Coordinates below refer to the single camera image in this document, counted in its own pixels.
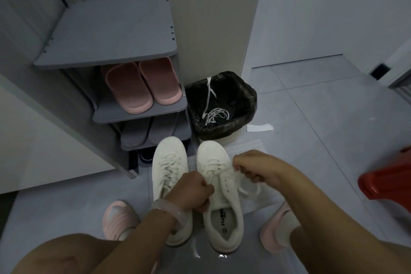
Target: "hand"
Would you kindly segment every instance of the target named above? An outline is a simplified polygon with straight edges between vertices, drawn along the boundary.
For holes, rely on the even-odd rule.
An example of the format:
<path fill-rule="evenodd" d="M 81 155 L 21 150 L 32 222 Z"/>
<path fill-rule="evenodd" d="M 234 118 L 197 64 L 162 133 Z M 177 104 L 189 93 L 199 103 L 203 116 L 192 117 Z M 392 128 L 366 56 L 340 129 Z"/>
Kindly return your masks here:
<path fill-rule="evenodd" d="M 280 176 L 296 170 L 285 161 L 254 149 L 235 155 L 233 167 L 244 173 L 253 183 L 265 182 L 277 190 L 280 187 Z"/>
<path fill-rule="evenodd" d="M 177 184 L 164 197 L 184 211 L 196 209 L 205 212 L 208 198 L 214 193 L 214 187 L 207 185 L 206 180 L 198 171 L 184 173 Z"/>

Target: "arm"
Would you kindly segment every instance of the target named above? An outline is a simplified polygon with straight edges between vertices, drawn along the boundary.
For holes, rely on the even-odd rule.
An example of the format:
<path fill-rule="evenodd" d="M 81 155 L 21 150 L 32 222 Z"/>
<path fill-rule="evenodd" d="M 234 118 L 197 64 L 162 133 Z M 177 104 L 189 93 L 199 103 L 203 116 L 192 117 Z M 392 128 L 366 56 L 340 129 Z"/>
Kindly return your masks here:
<path fill-rule="evenodd" d="M 203 176 L 193 171 L 183 174 L 165 199 L 185 211 L 196 208 L 205 212 L 208 198 L 213 193 L 214 187 L 207 185 Z M 92 274 L 150 273 L 176 222 L 171 214 L 159 209 L 151 210 L 136 230 Z"/>
<path fill-rule="evenodd" d="M 333 273 L 407 272 L 392 251 L 285 161 L 253 150 L 235 156 L 233 166 L 253 182 L 265 182 L 285 197 Z"/>

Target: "shoe tongue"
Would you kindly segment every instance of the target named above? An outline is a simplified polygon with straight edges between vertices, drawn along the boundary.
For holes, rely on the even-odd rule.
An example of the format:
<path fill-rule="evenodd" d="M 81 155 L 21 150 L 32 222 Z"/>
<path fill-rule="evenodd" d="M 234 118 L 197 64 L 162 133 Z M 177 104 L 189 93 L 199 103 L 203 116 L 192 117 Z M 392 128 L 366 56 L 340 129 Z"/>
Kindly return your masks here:
<path fill-rule="evenodd" d="M 223 183 L 220 180 L 220 176 L 217 174 L 213 176 L 211 184 L 214 186 L 214 193 L 210 196 L 210 209 L 219 210 L 223 208 L 231 207 L 228 199 L 223 193 Z"/>

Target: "black garbage bag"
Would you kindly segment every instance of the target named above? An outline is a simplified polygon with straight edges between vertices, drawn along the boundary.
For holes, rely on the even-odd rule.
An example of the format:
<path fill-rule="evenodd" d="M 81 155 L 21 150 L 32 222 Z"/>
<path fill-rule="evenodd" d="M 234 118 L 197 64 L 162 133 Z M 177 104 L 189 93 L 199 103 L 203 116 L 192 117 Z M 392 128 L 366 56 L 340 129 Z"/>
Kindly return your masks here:
<path fill-rule="evenodd" d="M 211 89 L 207 113 L 214 108 L 222 108 L 229 112 L 230 119 L 216 117 L 215 123 L 206 126 L 203 112 L 207 105 L 207 79 L 185 86 L 188 102 L 188 114 L 194 132 L 202 140 L 216 140 L 227 137 L 252 121 L 257 110 L 257 93 L 234 72 L 222 72 L 211 78 Z"/>

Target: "white sneaker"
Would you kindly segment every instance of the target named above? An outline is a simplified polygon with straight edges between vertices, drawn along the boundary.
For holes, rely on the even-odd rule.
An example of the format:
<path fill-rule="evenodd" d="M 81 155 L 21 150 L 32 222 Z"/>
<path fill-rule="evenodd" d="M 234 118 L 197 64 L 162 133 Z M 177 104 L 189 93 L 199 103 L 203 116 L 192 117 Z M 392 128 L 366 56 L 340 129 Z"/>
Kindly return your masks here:
<path fill-rule="evenodd" d="M 220 253 L 234 252 L 243 238 L 244 221 L 231 160 L 220 144 L 205 141 L 197 151 L 197 170 L 214 186 L 203 213 L 210 244 Z"/>
<path fill-rule="evenodd" d="M 163 198 L 176 185 L 184 173 L 188 172 L 187 154 L 183 143 L 176 137 L 166 137 L 157 146 L 152 164 L 154 200 Z M 172 231 L 166 244 L 178 246 L 186 242 L 193 229 L 192 211 L 187 212 L 187 224 L 178 231 Z"/>

